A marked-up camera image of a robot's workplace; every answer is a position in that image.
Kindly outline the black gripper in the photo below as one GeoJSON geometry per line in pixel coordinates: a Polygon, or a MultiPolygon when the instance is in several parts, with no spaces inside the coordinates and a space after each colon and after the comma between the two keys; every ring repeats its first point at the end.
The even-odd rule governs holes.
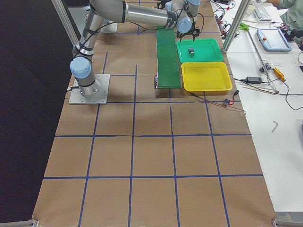
{"type": "Polygon", "coordinates": [[[182,38],[186,35],[191,35],[192,36],[192,41],[194,42],[195,38],[199,37],[199,35],[200,35],[200,29],[198,27],[197,28],[192,27],[186,33],[181,33],[179,31],[177,31],[177,38],[179,39],[179,42],[182,42],[182,38]]]}

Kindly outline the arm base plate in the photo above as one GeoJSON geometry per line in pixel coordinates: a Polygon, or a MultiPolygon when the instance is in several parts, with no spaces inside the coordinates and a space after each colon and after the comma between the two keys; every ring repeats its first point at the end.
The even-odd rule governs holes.
{"type": "Polygon", "coordinates": [[[94,105],[107,104],[108,89],[110,84],[110,74],[95,74],[95,82],[89,87],[79,86],[74,79],[74,87],[71,90],[69,104],[71,105],[94,105]]]}

